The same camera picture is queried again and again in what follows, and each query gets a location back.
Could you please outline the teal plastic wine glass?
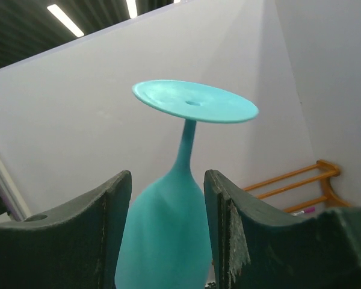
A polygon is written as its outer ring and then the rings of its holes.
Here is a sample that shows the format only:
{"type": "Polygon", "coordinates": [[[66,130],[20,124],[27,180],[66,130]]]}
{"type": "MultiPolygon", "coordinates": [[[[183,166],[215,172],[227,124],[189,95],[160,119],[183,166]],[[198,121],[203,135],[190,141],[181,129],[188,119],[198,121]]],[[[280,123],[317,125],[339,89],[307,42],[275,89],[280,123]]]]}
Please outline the teal plastic wine glass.
{"type": "Polygon", "coordinates": [[[196,125],[243,123],[258,115],[250,100],[196,82],[159,79],[132,88],[142,103],[184,120],[172,168],[128,210],[116,288],[203,288],[212,261],[205,197],[191,172],[196,125]]]}

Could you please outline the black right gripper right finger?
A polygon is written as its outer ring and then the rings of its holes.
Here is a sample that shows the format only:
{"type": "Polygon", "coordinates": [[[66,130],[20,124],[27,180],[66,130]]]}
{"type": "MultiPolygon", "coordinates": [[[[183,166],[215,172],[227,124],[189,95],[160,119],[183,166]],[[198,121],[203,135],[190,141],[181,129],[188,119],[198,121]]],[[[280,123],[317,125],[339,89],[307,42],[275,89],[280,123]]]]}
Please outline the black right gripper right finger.
{"type": "Polygon", "coordinates": [[[217,170],[204,192],[218,288],[361,288],[361,207],[296,217],[217,170]]]}

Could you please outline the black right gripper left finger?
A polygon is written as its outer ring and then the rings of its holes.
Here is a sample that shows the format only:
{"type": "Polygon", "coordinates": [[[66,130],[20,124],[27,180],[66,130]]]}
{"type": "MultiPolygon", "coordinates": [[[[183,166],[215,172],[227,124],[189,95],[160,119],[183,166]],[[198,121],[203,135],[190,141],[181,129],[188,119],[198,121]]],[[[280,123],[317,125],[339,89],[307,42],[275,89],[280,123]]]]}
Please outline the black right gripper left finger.
{"type": "Polygon", "coordinates": [[[0,223],[0,288],[114,288],[131,193],[124,170],[55,208],[0,223]]]}

